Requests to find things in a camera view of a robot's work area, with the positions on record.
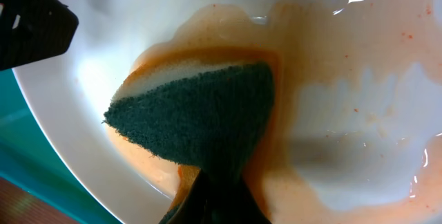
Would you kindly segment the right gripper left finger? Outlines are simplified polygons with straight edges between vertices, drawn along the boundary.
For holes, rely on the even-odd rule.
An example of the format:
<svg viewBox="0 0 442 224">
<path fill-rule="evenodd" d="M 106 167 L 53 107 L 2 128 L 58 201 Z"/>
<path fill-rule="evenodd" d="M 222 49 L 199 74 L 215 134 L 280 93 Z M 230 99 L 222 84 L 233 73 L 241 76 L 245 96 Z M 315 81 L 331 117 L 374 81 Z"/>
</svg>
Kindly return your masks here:
<svg viewBox="0 0 442 224">
<path fill-rule="evenodd" d="M 212 209 L 209 204 L 210 180 L 201 171 L 191 190 L 167 224 L 212 224 Z"/>
</svg>

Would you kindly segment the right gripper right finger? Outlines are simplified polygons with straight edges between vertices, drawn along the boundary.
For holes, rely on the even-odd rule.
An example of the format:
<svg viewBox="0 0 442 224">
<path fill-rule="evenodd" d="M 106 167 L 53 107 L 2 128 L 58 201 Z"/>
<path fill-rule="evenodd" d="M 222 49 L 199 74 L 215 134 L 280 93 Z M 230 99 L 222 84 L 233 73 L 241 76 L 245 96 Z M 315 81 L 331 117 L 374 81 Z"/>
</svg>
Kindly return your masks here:
<svg viewBox="0 0 442 224">
<path fill-rule="evenodd" d="M 262 213 L 243 177 L 215 191 L 216 224 L 271 224 Z"/>
</svg>

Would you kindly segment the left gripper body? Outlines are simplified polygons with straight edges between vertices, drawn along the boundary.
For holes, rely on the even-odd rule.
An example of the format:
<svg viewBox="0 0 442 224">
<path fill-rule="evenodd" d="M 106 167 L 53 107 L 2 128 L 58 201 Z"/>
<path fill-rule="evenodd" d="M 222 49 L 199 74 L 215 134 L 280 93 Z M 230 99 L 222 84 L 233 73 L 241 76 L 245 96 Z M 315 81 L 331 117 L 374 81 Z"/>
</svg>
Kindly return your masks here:
<svg viewBox="0 0 442 224">
<path fill-rule="evenodd" d="M 64 54 L 79 25 L 59 0 L 1 0 L 1 70 Z"/>
</svg>

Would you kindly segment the green yellow sponge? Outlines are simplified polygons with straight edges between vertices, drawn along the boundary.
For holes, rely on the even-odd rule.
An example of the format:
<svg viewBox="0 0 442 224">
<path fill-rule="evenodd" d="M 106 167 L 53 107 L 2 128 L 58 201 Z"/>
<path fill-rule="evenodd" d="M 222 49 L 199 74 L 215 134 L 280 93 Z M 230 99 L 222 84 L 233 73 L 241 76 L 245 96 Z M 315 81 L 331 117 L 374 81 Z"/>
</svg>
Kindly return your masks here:
<svg viewBox="0 0 442 224">
<path fill-rule="evenodd" d="M 265 133 L 274 105 L 273 73 L 257 62 L 174 80 L 113 102 L 106 123 L 155 156 L 195 166 L 215 191 L 233 185 Z"/>
</svg>

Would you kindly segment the white plate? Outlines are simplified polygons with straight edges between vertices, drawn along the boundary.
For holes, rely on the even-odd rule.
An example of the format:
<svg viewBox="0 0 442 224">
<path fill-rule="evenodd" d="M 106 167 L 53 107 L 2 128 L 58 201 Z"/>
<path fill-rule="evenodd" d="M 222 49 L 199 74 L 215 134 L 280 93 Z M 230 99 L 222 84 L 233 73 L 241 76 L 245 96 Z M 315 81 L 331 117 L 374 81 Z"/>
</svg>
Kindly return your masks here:
<svg viewBox="0 0 442 224">
<path fill-rule="evenodd" d="M 441 222 L 441 0 L 60 0 L 67 53 L 14 70 L 74 177 L 123 223 L 156 223 L 179 168 L 104 112 L 138 68 L 208 68 L 198 48 L 263 48 L 277 115 L 247 170 L 273 223 Z"/>
</svg>

